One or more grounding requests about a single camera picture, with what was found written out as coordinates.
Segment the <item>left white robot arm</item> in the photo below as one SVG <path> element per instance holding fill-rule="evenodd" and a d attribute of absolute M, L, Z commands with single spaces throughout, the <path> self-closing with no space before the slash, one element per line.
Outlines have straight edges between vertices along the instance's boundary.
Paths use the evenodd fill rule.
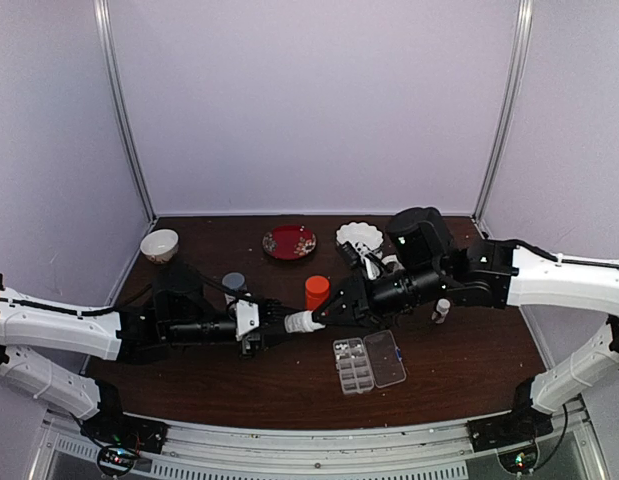
<path fill-rule="evenodd" d="M 147 364 L 175 346 L 278 339 L 322 327 L 309 311 L 229 289 L 186 264 L 161 269 L 142 291 L 150 297 L 141 306 L 77 306 L 19 293 L 0 274 L 0 378 L 122 444 L 133 424 L 117 388 L 74 375 L 35 348 Z"/>

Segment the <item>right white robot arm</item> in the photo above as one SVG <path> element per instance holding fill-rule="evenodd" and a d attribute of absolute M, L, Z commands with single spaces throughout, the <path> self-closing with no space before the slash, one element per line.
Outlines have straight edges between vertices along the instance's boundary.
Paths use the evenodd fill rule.
<path fill-rule="evenodd" d="M 478 239 L 460 249 L 440 212 L 414 207 L 386 226 L 400 269 L 369 280 L 356 272 L 311 314 L 314 325 L 370 326 L 408 309 L 449 300 L 460 307 L 544 305 L 600 312 L 604 324 L 583 346 L 524 383 L 502 419 L 508 440 L 540 424 L 613 370 L 619 370 L 619 260 L 555 254 L 519 239 Z"/>

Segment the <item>clear plastic pill organizer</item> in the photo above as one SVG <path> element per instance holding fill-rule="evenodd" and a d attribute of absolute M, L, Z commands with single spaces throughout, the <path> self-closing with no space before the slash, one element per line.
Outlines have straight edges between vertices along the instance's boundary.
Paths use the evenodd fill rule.
<path fill-rule="evenodd" d="M 359 339 L 364 353 L 359 357 L 337 359 L 335 341 Z M 373 389 L 383 389 L 404 382 L 407 372 L 393 333 L 383 330 L 363 338 L 352 337 L 335 340 L 332 351 L 335 367 L 344 395 L 365 394 Z"/>

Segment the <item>orange pill bottle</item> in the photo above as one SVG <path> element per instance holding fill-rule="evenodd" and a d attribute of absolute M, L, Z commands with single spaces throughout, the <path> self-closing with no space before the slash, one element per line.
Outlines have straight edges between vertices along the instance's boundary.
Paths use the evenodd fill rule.
<path fill-rule="evenodd" d="M 330 296 L 330 281 L 327 277 L 314 275 L 305 281 L 305 308 L 316 310 Z"/>

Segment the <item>small white bottle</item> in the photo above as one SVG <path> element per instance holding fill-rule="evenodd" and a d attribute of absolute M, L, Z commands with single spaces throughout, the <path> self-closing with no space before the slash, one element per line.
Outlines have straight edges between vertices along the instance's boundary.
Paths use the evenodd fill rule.
<path fill-rule="evenodd" d="M 435 324 L 442 324 L 445 322 L 447 315 L 451 309 L 451 302 L 448 299 L 442 298 L 439 299 L 435 306 L 431 315 L 431 320 Z"/>
<path fill-rule="evenodd" d="M 313 333 L 325 328 L 324 324 L 313 320 L 313 312 L 309 310 L 293 313 L 284 318 L 286 333 Z"/>

